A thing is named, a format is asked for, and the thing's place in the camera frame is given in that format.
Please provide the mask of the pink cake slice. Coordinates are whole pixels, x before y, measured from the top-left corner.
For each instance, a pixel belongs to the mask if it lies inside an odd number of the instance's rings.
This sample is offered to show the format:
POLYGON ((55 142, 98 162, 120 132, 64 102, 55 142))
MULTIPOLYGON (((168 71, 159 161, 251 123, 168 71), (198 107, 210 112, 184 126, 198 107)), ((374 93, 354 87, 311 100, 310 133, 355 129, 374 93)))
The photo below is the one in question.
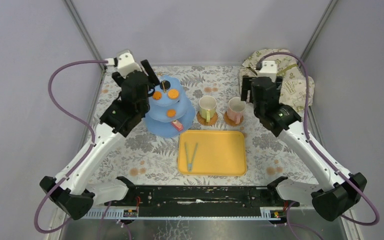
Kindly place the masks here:
POLYGON ((171 125, 178 131, 181 132, 184 130, 184 125, 179 120, 174 120, 171 122, 171 125))

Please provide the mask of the floral tablecloth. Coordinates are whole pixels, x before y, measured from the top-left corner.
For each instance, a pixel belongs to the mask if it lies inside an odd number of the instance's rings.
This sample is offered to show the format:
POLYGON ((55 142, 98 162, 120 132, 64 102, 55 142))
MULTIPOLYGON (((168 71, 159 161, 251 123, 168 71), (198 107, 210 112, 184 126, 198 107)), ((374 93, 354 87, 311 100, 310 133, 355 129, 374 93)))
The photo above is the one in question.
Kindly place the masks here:
MULTIPOLYGON (((217 101, 214 131, 232 131, 224 121, 229 99, 240 95, 241 66, 156 66, 158 76, 180 80, 195 108, 203 96, 217 101)), ((253 106, 246 107, 244 121, 235 127, 243 133, 247 171, 242 176, 184 175, 178 171, 178 137, 163 138, 150 133, 140 123, 126 140, 116 143, 94 172, 91 183, 107 182, 119 176, 136 185, 213 185, 264 186, 281 176, 314 184, 316 179, 298 156, 266 130, 254 116, 253 106)))

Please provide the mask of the green paper cup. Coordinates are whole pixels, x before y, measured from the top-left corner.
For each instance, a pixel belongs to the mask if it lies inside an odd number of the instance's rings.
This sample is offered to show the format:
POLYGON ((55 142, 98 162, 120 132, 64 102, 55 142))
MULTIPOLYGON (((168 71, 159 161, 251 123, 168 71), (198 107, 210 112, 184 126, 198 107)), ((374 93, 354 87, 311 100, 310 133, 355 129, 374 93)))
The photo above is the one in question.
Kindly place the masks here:
POLYGON ((217 100, 213 96, 205 95, 199 99, 198 105, 199 115, 209 123, 216 113, 217 100))

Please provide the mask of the blue three-tier cake stand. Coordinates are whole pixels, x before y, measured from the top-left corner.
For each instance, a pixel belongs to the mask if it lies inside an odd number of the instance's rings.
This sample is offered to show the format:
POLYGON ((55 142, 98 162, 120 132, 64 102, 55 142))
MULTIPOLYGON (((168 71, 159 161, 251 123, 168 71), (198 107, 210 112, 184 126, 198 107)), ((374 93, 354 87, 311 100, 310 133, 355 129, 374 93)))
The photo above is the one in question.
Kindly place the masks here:
POLYGON ((159 137, 172 138, 188 130, 196 114, 179 79, 163 75, 149 97, 150 110, 145 114, 147 130, 159 137))

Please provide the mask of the black round cookie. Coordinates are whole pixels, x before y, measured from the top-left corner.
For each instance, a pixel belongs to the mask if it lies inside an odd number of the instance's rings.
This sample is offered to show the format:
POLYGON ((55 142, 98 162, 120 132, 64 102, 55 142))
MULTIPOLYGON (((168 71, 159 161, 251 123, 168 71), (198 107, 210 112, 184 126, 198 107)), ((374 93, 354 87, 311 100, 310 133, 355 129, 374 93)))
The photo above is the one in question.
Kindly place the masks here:
POLYGON ((159 84, 159 87, 166 92, 171 88, 171 83, 168 80, 162 80, 159 84))

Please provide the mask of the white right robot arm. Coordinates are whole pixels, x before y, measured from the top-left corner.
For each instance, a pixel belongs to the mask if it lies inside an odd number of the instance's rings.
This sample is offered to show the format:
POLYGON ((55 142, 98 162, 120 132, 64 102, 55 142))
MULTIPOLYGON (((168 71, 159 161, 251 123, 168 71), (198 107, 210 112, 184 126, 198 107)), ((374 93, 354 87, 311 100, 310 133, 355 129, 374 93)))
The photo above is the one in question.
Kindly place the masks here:
POLYGON ((289 105, 279 102, 282 77, 242 77, 241 100, 253 104, 259 122, 284 142, 304 162, 317 184, 279 177, 269 184, 267 201, 273 206, 285 200, 311 204, 327 221, 334 221, 357 204, 366 185, 366 177, 351 173, 336 161, 311 135, 305 135, 304 121, 289 105))

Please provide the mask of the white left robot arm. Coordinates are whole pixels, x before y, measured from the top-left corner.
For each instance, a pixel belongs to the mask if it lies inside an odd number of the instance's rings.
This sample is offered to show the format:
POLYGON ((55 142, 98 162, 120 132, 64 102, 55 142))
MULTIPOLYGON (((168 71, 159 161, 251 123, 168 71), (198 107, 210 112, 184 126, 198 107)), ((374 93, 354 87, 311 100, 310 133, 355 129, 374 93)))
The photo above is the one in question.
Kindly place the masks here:
POLYGON ((96 205, 119 201, 128 206, 135 192, 121 180, 89 184, 98 166, 114 144, 125 140, 150 110, 149 98, 160 84, 148 60, 137 63, 132 58, 108 58, 103 61, 115 66, 112 77, 121 88, 95 127, 87 128, 91 139, 72 161, 56 176, 44 176, 39 185, 50 199, 73 220, 81 219, 96 205))

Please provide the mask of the yellow serving tray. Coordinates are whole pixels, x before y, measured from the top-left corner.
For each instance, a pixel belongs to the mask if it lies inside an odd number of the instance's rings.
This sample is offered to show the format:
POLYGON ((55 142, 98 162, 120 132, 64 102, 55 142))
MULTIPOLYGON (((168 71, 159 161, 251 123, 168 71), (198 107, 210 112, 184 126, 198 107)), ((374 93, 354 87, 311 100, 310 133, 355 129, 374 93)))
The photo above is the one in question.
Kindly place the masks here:
POLYGON ((183 175, 240 177, 247 172, 240 131, 187 130, 179 137, 177 169, 183 175))

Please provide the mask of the orange round cookie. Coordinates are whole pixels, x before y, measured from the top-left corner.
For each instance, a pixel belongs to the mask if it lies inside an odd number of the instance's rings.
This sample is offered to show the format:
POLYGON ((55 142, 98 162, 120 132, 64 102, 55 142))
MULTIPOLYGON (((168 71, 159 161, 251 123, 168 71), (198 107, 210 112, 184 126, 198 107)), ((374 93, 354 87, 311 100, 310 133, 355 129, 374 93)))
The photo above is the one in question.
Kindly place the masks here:
POLYGON ((160 91, 155 91, 152 95, 152 98, 156 101, 162 98, 163 94, 160 91))

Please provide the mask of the pink paper cup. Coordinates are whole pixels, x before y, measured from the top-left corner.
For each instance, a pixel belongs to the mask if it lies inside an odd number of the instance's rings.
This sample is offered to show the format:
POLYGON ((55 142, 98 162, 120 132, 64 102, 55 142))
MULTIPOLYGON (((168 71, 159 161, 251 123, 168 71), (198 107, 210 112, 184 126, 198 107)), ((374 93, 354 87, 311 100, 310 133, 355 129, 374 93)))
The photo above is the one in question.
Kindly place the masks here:
POLYGON ((228 101, 227 114, 231 120, 236 121, 238 123, 240 118, 244 116, 244 112, 246 109, 246 102, 241 101, 240 97, 233 97, 228 101))

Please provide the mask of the orange flower cookie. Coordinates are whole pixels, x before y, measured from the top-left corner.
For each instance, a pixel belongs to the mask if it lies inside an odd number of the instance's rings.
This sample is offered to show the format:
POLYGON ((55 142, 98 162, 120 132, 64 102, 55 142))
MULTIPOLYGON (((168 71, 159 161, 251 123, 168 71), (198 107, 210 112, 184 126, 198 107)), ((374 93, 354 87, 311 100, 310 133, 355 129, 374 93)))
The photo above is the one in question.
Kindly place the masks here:
POLYGON ((167 112, 166 112, 166 116, 167 116, 168 118, 174 118, 174 117, 176 116, 176 114, 177 114, 177 112, 176 112, 175 109, 169 109, 169 110, 167 110, 167 112))

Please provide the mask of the orange waffle cookie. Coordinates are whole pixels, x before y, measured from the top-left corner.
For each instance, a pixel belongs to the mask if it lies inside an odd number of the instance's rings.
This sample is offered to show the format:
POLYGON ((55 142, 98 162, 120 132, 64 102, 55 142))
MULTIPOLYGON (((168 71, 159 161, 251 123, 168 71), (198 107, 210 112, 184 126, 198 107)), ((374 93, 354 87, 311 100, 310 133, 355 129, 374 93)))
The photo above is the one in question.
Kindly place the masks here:
POLYGON ((176 100, 178 99, 178 97, 180 96, 180 93, 177 89, 170 89, 168 92, 167 92, 167 96, 169 99, 171 100, 176 100))

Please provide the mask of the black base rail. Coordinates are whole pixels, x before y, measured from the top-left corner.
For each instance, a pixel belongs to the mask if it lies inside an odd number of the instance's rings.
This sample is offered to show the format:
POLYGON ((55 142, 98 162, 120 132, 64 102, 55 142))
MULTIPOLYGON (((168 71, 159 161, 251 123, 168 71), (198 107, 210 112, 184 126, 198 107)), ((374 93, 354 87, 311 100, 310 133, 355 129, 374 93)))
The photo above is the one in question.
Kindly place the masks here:
POLYGON ((240 207, 284 208, 291 202, 281 199, 266 186, 136 185, 122 200, 113 200, 111 205, 161 207, 168 203, 232 203, 240 207))

